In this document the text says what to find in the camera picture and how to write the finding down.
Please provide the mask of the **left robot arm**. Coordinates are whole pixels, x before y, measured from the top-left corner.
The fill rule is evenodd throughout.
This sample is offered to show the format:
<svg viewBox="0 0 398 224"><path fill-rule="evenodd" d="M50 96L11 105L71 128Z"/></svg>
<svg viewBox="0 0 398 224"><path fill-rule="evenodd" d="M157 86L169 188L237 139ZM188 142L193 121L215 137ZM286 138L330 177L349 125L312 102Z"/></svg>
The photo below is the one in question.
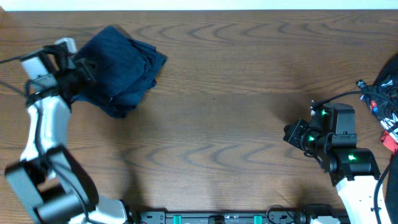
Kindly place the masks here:
<svg viewBox="0 0 398 224"><path fill-rule="evenodd" d="M101 196L88 173L67 149L73 99L95 82L96 64L73 60L75 41L19 56L28 81L30 116L27 145L5 177L34 223L137 223L122 200Z"/></svg>

